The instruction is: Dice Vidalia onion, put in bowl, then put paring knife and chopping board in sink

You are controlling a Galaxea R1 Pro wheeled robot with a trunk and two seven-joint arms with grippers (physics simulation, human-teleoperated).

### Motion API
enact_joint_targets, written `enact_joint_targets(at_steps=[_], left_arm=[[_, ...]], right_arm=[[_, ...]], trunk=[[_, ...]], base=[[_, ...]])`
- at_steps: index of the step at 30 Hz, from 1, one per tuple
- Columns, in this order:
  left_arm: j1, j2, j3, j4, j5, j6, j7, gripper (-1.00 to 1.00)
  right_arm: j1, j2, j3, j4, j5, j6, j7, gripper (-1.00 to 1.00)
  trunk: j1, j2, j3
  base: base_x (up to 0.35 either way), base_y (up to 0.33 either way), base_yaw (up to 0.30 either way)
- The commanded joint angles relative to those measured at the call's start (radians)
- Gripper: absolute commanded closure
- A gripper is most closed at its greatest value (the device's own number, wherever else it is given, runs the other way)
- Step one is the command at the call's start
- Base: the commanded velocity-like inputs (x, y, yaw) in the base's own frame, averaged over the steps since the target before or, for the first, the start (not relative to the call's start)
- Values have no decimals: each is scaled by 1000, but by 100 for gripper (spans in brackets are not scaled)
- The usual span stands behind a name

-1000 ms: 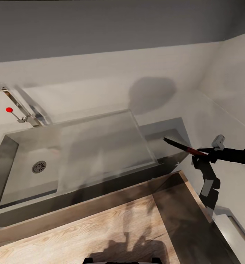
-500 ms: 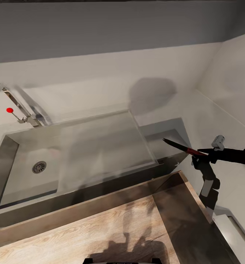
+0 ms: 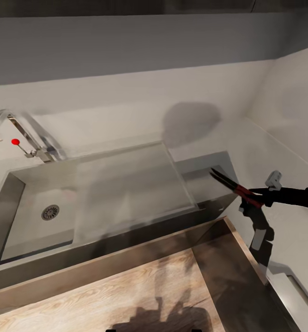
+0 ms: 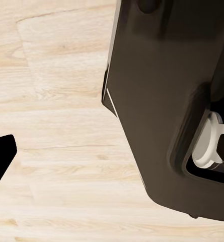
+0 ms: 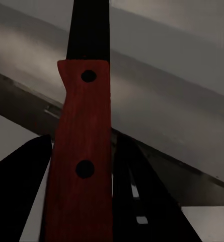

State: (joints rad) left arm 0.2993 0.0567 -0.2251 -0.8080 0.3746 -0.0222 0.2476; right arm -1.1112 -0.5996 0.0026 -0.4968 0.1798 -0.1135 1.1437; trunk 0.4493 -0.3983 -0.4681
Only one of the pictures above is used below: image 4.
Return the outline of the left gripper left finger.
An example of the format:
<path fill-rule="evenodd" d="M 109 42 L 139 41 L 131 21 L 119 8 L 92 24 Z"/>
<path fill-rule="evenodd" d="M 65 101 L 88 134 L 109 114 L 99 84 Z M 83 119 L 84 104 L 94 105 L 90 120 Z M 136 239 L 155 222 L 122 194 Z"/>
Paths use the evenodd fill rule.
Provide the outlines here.
<path fill-rule="evenodd" d="M 13 134 L 0 137 L 0 180 L 16 154 L 17 146 Z"/>

